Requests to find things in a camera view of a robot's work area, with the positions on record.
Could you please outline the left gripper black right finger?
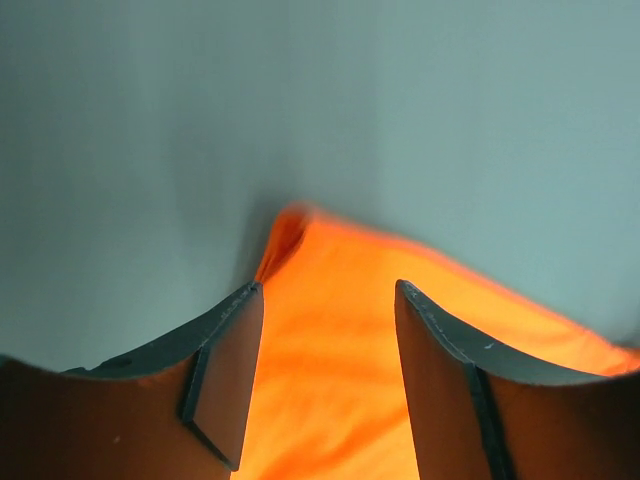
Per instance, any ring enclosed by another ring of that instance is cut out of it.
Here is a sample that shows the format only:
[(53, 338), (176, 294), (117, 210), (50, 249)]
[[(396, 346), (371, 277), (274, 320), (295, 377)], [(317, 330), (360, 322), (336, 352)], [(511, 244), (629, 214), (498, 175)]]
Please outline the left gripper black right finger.
[(395, 326), (423, 479), (635, 479), (639, 376), (528, 355), (395, 286)]

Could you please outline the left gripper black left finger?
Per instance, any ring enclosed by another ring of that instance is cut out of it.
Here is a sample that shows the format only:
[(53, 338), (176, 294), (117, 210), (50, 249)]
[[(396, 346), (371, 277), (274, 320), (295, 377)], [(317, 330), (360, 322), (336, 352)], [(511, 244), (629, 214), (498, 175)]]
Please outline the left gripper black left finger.
[(93, 369), (1, 360), (5, 479), (226, 479), (240, 465), (264, 315), (250, 282)]

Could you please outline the orange t shirt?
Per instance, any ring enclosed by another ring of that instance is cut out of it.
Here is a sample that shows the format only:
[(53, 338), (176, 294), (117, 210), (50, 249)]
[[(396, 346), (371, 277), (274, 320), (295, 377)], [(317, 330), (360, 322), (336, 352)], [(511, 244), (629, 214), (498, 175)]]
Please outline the orange t shirt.
[(265, 314), (241, 479), (414, 479), (395, 335), (398, 280), (537, 358), (613, 376), (639, 352), (416, 243), (294, 204), (256, 273)]

